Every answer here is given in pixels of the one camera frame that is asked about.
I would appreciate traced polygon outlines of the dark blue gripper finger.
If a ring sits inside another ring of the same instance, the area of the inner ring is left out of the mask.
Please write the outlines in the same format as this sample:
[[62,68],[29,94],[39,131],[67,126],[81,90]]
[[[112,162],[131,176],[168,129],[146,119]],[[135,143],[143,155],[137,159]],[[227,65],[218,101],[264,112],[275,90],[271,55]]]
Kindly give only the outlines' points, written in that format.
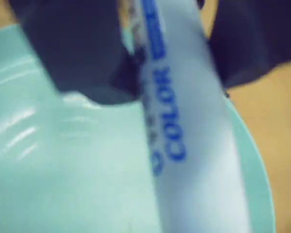
[[291,62],[291,0],[220,0],[209,46],[225,89]]
[[9,5],[61,93],[103,105],[137,101],[144,52],[122,40],[117,0],[11,0]]

